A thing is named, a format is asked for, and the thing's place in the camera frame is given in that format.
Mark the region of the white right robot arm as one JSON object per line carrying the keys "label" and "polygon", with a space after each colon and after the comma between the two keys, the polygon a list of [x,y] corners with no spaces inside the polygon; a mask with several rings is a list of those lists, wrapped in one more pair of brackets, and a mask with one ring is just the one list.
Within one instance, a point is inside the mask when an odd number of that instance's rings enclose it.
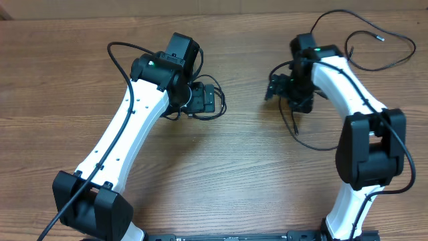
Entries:
{"label": "white right robot arm", "polygon": [[408,191],[415,182],[415,164],[405,145],[406,116],[379,102],[358,80],[335,45],[316,45],[311,33],[290,42],[290,75],[269,74],[265,97],[286,100],[290,113],[308,114],[314,96],[329,100],[343,127],[335,147],[335,163],[342,180],[334,207],[313,240],[379,240],[377,232],[363,232],[362,223],[380,195]]}

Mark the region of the black USB-A cable white plug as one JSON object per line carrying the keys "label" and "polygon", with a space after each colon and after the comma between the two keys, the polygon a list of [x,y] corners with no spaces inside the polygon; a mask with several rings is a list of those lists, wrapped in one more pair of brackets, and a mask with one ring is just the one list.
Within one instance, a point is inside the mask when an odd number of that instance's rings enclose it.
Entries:
{"label": "black USB-A cable white plug", "polygon": [[227,111],[227,103],[226,103],[226,97],[225,94],[221,88],[221,85],[219,84],[219,82],[212,76],[209,74],[202,74],[198,77],[196,77],[196,79],[199,78],[210,78],[211,80],[214,81],[214,89],[215,89],[215,112],[210,112],[210,113],[199,113],[199,114],[186,114],[187,116],[189,116],[190,118],[194,118],[200,121],[212,121],[216,118],[219,118],[220,116],[224,115],[225,112]]}

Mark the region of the black USB cable dark plug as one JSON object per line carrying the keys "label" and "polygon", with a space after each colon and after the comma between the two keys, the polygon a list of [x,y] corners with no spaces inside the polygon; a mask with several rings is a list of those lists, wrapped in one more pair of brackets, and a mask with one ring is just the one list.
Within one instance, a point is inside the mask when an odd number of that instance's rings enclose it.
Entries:
{"label": "black USB cable dark plug", "polygon": [[294,111],[293,110],[290,111],[290,118],[292,120],[292,126],[293,126],[293,128],[291,128],[288,121],[287,121],[287,118],[284,114],[284,109],[282,108],[282,98],[279,98],[279,100],[278,100],[278,108],[279,108],[282,120],[283,120],[286,128],[288,129],[291,137],[295,140],[295,142],[299,143],[300,145],[302,145],[308,149],[314,150],[314,151],[333,151],[333,150],[336,150],[338,148],[337,146],[327,147],[327,148],[313,147],[313,146],[308,145],[305,142],[299,140],[299,138],[298,138],[299,130],[298,130],[298,126],[297,126],[297,123],[296,123],[296,120],[294,117]]}

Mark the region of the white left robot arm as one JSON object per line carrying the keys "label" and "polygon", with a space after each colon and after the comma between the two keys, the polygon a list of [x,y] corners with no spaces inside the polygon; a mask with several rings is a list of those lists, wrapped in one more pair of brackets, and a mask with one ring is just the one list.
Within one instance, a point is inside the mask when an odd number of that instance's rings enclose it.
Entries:
{"label": "white left robot arm", "polygon": [[201,82],[195,60],[202,59],[196,41],[174,33],[165,51],[143,50],[133,61],[124,73],[122,103],[101,139],[73,173],[60,171],[53,181],[54,222],[99,240],[146,239],[122,194],[151,128],[160,118],[176,121],[186,114],[209,121],[227,109],[219,83]]}

